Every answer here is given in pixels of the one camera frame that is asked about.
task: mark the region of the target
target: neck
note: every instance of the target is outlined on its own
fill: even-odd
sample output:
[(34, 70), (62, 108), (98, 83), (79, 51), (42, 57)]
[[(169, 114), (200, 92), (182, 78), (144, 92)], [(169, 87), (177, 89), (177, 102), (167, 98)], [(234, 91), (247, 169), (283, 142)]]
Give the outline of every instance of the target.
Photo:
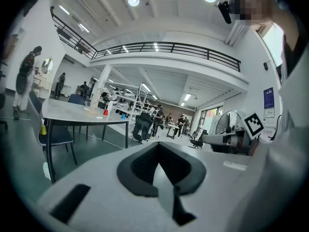
[(271, 2), (271, 19), (282, 28), (286, 36), (286, 42), (293, 51), (299, 36), (297, 23), (288, 10), (281, 10), (275, 0)]

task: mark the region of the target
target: black metal railing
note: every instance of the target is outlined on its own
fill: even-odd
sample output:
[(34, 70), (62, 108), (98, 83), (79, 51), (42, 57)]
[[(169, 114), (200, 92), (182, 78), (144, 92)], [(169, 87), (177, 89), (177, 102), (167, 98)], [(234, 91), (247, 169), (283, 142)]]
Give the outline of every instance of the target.
[(98, 51), (95, 58), (128, 52), (168, 52), (189, 55), (218, 62), (240, 72), (241, 61), (236, 58), (202, 46), (176, 42), (139, 42), (118, 45)]
[(53, 14), (53, 21), (60, 40), (90, 59), (95, 57), (98, 52), (96, 48), (79, 36), (77, 32), (66, 25), (55, 14)]

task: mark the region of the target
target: large industrial fan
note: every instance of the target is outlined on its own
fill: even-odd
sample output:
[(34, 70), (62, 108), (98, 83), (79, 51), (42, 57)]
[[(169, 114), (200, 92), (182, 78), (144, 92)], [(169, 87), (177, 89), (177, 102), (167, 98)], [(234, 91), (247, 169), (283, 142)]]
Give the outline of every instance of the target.
[(235, 111), (223, 114), (217, 124), (216, 134), (231, 133), (234, 128), (241, 127), (241, 118)]

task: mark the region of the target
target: brown wall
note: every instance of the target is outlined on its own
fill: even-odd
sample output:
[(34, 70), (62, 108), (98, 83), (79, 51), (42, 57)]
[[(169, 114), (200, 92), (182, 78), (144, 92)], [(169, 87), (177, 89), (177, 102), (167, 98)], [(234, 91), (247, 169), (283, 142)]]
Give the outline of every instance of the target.
[(178, 120), (178, 118), (180, 117), (181, 114), (187, 114), (187, 115), (192, 116), (191, 123), (194, 119), (194, 115), (195, 115), (194, 111), (186, 110), (186, 109), (183, 109), (183, 108), (180, 108), (180, 107), (177, 107), (177, 106), (167, 105), (167, 104), (164, 104), (164, 103), (160, 103), (159, 101), (156, 101), (156, 102), (151, 101), (150, 103), (155, 105), (155, 106), (158, 106), (159, 104), (162, 105), (165, 118), (166, 118), (167, 115), (169, 115), (169, 113), (171, 113), (174, 123), (176, 123), (176, 121)]

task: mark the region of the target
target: round mirror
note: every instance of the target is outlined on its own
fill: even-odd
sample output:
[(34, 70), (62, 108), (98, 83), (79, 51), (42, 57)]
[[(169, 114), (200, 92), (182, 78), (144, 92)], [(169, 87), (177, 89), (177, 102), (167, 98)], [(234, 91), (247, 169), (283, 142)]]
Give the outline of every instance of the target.
[(42, 64), (42, 72), (44, 74), (47, 74), (51, 71), (52, 67), (53, 67), (53, 61), (50, 58), (47, 58), (44, 60)]

